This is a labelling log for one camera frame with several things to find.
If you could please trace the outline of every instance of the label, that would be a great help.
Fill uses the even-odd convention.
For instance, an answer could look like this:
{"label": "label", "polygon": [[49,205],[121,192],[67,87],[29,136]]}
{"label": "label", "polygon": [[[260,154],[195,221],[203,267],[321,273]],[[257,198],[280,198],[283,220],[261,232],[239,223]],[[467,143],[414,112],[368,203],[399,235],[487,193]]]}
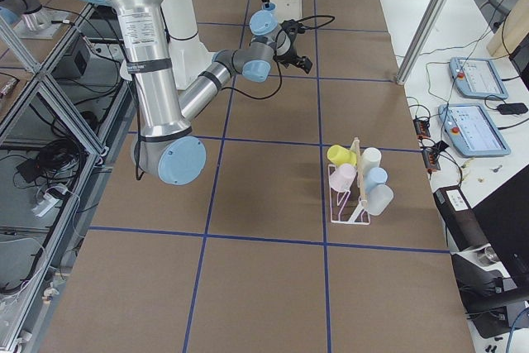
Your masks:
{"label": "label", "polygon": [[452,203],[452,207],[456,211],[463,211],[469,209],[469,206],[466,205],[459,190],[447,190],[446,196],[448,197],[450,203]]}
{"label": "label", "polygon": [[131,12],[121,16],[125,47],[147,47],[156,45],[156,30],[153,17],[148,12]]}

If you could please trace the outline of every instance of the connector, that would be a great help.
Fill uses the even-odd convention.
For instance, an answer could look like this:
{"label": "connector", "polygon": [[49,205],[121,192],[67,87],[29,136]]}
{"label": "connector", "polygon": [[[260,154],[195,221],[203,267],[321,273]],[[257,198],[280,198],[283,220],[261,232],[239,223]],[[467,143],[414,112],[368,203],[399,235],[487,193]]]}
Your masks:
{"label": "connector", "polygon": [[422,148],[422,160],[424,165],[427,168],[428,174],[435,173],[436,171],[441,170],[439,161],[436,158],[434,151],[431,148]]}

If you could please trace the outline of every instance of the small white object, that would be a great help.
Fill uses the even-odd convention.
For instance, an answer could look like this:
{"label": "small white object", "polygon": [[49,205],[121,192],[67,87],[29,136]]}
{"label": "small white object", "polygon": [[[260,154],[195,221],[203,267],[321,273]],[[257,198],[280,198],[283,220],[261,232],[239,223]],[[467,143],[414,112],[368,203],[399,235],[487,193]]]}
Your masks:
{"label": "small white object", "polygon": [[367,212],[378,216],[393,200],[393,190],[388,185],[377,185],[369,192]]}
{"label": "small white object", "polygon": [[382,153],[377,148],[367,148],[362,153],[362,170],[363,175],[367,175],[369,171],[375,167],[380,166],[382,160]]}
{"label": "small white object", "polygon": [[344,193],[349,190],[356,177],[356,168],[354,165],[344,163],[336,169],[329,177],[329,185],[332,190],[338,193]]}
{"label": "small white object", "polygon": [[274,15],[279,23],[303,17],[301,0],[270,0],[275,5]]}
{"label": "small white object", "polygon": [[51,189],[56,189],[61,194],[65,194],[66,192],[68,192],[68,188],[66,188],[63,184],[56,184],[51,188],[48,188],[45,191],[42,200],[32,209],[33,213],[37,217],[43,217],[44,215],[46,215],[48,211],[51,210],[51,208],[53,208],[54,205],[59,202],[59,199],[52,196],[49,192]]}
{"label": "small white object", "polygon": [[452,207],[456,211],[463,211],[469,209],[469,206],[466,205],[464,199],[461,197],[461,193],[459,190],[447,190],[446,196],[448,196],[450,203],[452,203]]}

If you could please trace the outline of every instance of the power adapter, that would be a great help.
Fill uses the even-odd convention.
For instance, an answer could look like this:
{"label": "power adapter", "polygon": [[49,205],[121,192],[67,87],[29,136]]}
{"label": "power adapter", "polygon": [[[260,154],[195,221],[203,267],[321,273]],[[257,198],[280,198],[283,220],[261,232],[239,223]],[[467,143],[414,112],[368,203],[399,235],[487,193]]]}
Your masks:
{"label": "power adapter", "polygon": [[502,103],[496,107],[502,115],[523,115],[527,113],[525,103]]}

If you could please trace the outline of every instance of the table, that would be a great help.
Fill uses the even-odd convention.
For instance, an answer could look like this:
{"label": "table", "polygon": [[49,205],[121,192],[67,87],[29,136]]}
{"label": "table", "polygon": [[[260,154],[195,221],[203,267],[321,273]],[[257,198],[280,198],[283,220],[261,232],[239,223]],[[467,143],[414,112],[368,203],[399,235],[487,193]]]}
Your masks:
{"label": "table", "polygon": [[[247,45],[259,0],[193,3],[209,50]],[[193,121],[208,162],[190,185],[134,181],[132,124],[41,353],[473,351],[379,0],[303,0],[314,13],[336,22],[299,37],[309,75]],[[369,227],[326,210],[326,149],[354,136],[396,196]]]}
{"label": "table", "polygon": [[[400,55],[405,55],[407,47],[412,40],[413,34],[417,29],[419,21],[421,20],[422,14],[426,10],[429,1],[430,0],[381,0],[398,62],[402,60]],[[478,6],[474,3],[474,0],[448,0],[422,52],[428,53],[438,48],[466,45],[480,38],[487,30],[488,24],[484,20]],[[410,75],[410,79],[405,84],[406,94],[415,97],[420,104],[428,107],[432,114],[436,114],[437,107],[444,102],[440,99],[434,98],[427,92],[426,64],[434,61],[448,62],[451,57],[467,57],[471,53],[473,57],[490,57],[486,50],[486,45],[492,36],[492,32],[487,33],[487,35],[485,35],[476,46],[474,44],[469,45],[464,49],[449,49],[437,51],[431,55],[420,56]],[[507,58],[495,60],[494,64],[502,78],[517,76],[516,70]],[[433,92],[443,98],[448,98],[452,87],[448,65],[430,65],[430,75]],[[505,86],[509,93],[508,101],[510,103],[529,103],[529,92],[520,79],[505,82]],[[410,105],[416,103],[415,100],[411,98],[408,99],[408,102]],[[450,102],[483,103],[483,101],[479,100],[462,98],[456,88],[453,90]],[[415,108],[412,108],[411,111],[414,116]],[[418,114],[419,116],[425,116],[424,111],[421,110]],[[527,117],[527,114],[520,117],[501,116],[496,112],[490,112],[489,114],[497,126],[508,126]],[[526,139],[527,132],[529,131],[528,128],[528,125],[521,125],[513,129],[502,131],[502,135],[505,137],[512,150],[512,153],[509,156],[468,161],[468,159],[459,156],[457,152],[451,148],[448,149],[459,165],[467,164],[467,167],[465,167],[464,170],[465,179],[461,185],[461,189],[472,207],[481,202],[491,194],[491,192],[499,188],[513,175],[529,164],[529,159],[527,158],[528,144]],[[441,124],[439,117],[433,117],[431,119],[430,129],[433,138],[435,141],[438,141],[441,137]],[[444,137],[444,139],[450,143],[450,140],[446,138],[446,134]],[[501,168],[497,172],[494,172],[494,170],[500,165]],[[459,173],[456,167],[448,160],[441,159],[441,172],[434,173],[431,177],[431,191],[435,192],[439,187],[457,184],[458,178]],[[463,254],[467,259],[470,255],[471,254],[469,253]],[[489,267],[486,270],[492,269],[500,269],[504,274],[507,274],[501,264]],[[481,348],[485,349],[485,347],[491,343],[492,345],[498,345],[499,351],[502,351],[502,349],[505,348],[506,340],[502,342],[496,342],[492,338],[491,340],[484,340],[479,336],[474,325],[470,324],[469,326],[472,331],[476,351],[479,351]],[[511,352],[522,353],[525,349],[524,346],[527,346],[528,344],[529,331],[517,331]]]}

